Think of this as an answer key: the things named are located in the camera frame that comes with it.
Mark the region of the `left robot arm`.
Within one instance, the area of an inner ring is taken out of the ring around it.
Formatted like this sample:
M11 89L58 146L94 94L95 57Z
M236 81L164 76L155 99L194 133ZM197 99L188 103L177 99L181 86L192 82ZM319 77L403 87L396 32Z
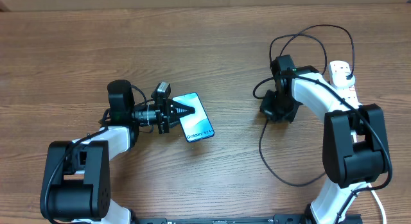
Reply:
M136 104L136 86L115 80L107 86L110 107L98 132L49 145L40 211L50 223L138 223L131 209L111 198L110 160L136 144L139 129L157 126L164 134L194 114L195 108L169 98L171 87L161 82L151 99Z

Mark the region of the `blue Galaxy smartphone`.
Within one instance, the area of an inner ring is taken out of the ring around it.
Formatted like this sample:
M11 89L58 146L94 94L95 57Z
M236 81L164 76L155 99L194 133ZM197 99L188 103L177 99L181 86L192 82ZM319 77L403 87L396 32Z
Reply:
M183 116L179 119L187 142L195 142L214 136L211 122L196 92L176 96L172 100L194 108L195 112L193 114Z

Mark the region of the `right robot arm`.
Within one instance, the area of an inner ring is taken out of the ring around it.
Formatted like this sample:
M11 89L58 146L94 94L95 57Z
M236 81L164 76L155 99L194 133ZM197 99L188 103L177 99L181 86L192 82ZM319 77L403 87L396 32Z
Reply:
M274 223L362 223L347 210L362 191L375 192L392 179L387 131L382 109L362 105L353 70L335 60L329 80L314 67L296 67L290 55L270 63L275 90L263 97L260 111L275 123L293 122L301 105L324 124L322 164L325 181L302 214L276 214Z

